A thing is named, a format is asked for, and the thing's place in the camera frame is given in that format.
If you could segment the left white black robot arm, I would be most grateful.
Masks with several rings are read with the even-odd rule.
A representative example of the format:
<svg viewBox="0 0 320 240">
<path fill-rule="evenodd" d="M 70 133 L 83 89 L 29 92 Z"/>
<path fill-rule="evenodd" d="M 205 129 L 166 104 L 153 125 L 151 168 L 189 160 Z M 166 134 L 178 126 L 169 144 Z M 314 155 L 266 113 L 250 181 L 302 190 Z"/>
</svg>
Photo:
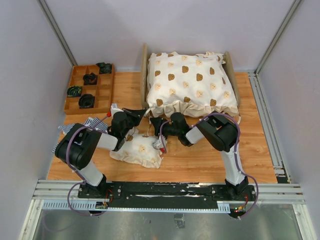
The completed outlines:
<svg viewBox="0 0 320 240">
<path fill-rule="evenodd" d="M 106 176 L 98 170 L 92 157 L 99 144 L 117 152 L 129 132 L 137 127 L 146 109 L 114 108 L 97 123 L 75 123 L 57 144 L 54 155 L 68 165 L 81 179 L 80 198 L 104 198 L 108 193 Z"/>
</svg>

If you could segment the wooden pet bed frame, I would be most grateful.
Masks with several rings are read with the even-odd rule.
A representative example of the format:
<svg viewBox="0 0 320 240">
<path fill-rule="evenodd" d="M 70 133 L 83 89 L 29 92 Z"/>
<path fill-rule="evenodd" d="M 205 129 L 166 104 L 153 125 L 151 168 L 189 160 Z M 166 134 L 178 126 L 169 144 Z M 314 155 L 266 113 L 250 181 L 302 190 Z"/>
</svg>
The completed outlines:
<svg viewBox="0 0 320 240">
<path fill-rule="evenodd" d="M 149 70 L 149 58 L 151 57 L 151 52 L 149 51 L 147 43 L 143 43 L 142 45 L 142 59 L 141 59 L 141 68 L 140 68 L 140 77 L 139 77 L 139 84 L 140 84 L 140 102 L 143 108 L 149 108 L 149 104 L 147 103 L 147 96 L 149 92 L 148 87 L 148 76 Z M 222 54 L 222 63 L 221 66 L 224 71 L 224 79 L 223 82 L 228 82 L 231 85 L 234 97 L 236 99 L 236 106 L 239 109 L 241 106 L 241 95 L 240 90 L 237 83 L 236 73 L 234 70 L 232 57 L 229 51 L 226 51 Z"/>
</svg>

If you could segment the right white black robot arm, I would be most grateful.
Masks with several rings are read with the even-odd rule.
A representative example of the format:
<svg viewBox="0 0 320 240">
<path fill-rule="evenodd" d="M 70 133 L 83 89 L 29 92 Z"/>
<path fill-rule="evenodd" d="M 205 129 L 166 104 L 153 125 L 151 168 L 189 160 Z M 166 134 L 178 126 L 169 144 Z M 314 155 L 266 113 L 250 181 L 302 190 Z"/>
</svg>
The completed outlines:
<svg viewBox="0 0 320 240">
<path fill-rule="evenodd" d="M 166 140 L 169 136 L 177 137 L 185 147 L 206 139 L 221 154 L 226 173 L 227 196 L 232 200 L 238 200 L 244 195 L 249 181 L 248 176 L 244 173 L 238 152 L 240 129 L 232 117 L 212 112 L 195 125 L 190 126 L 185 116 L 176 112 L 170 116 L 170 121 L 163 117 L 152 117 L 150 122 L 154 127 L 155 136 L 158 137 L 153 147 L 164 153 L 167 151 Z"/>
</svg>

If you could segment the large bear print cushion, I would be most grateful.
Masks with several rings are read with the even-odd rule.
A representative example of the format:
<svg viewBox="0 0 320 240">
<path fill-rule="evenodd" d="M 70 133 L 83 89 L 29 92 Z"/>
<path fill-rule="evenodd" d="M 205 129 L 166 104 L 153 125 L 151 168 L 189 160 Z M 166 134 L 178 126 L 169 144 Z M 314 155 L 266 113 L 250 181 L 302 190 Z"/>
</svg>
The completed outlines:
<svg viewBox="0 0 320 240">
<path fill-rule="evenodd" d="M 153 117 L 174 113 L 199 118 L 213 111 L 239 115 L 226 53 L 152 53 L 147 60 L 146 103 Z"/>
</svg>

